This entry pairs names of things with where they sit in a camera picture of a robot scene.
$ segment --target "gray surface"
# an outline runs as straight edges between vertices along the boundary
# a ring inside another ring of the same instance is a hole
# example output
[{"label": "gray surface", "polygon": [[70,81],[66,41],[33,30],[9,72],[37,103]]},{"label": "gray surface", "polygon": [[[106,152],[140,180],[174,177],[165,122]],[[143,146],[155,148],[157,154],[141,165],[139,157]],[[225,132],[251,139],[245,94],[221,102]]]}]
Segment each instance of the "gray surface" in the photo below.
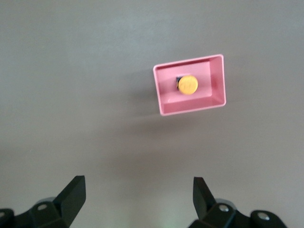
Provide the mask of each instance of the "gray surface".
[{"label": "gray surface", "polygon": [[[86,176],[73,228],[186,228],[192,178],[304,224],[303,1],[0,2],[0,208]],[[152,68],[222,53],[225,107],[161,117]]]}]

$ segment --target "yellow round object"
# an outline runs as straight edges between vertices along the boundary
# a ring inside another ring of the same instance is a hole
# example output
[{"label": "yellow round object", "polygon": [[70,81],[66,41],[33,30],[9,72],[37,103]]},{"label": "yellow round object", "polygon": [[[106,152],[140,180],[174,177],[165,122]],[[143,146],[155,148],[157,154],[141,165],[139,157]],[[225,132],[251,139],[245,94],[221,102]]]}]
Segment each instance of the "yellow round object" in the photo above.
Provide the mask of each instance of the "yellow round object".
[{"label": "yellow round object", "polygon": [[183,76],[177,83],[179,91],[186,95],[193,94],[198,89],[199,83],[195,76]]}]

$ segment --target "screw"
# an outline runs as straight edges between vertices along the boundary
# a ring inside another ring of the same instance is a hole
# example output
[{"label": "screw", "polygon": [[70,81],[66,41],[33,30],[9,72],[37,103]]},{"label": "screw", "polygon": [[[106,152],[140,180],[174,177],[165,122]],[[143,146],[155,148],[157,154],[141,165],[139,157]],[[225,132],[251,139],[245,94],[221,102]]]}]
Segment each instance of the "screw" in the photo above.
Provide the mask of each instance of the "screw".
[{"label": "screw", "polygon": [[46,204],[41,204],[40,206],[37,207],[37,210],[44,210],[48,206]]},{"label": "screw", "polygon": [[270,220],[270,217],[267,214],[263,213],[263,212],[259,212],[257,215],[262,220],[266,220],[266,221]]},{"label": "screw", "polygon": [[229,208],[224,204],[221,204],[218,208],[223,212],[228,212],[229,211]]}]

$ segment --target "black object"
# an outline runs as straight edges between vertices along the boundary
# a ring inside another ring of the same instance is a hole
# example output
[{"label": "black object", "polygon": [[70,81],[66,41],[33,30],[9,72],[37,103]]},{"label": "black object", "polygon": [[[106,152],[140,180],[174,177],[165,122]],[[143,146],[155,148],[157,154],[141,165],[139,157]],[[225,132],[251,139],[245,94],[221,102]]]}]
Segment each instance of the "black object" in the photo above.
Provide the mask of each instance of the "black object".
[{"label": "black object", "polygon": [[287,228],[269,211],[255,210],[249,218],[228,204],[217,203],[201,177],[194,178],[193,203],[199,220],[189,228]]},{"label": "black object", "polygon": [[84,176],[75,176],[52,201],[40,202],[23,214],[0,209],[0,228],[69,228],[86,200]]}]

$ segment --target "pink tray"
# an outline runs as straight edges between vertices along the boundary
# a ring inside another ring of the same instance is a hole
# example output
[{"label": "pink tray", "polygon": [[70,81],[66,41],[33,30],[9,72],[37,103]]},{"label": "pink tray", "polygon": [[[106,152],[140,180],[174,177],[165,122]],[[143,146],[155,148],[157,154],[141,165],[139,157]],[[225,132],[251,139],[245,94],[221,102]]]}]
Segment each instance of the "pink tray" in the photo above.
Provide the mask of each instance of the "pink tray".
[{"label": "pink tray", "polygon": [[[161,115],[193,112],[226,104],[224,57],[214,55],[164,63],[153,68]],[[199,86],[192,95],[176,88],[176,78],[193,75]]]}]

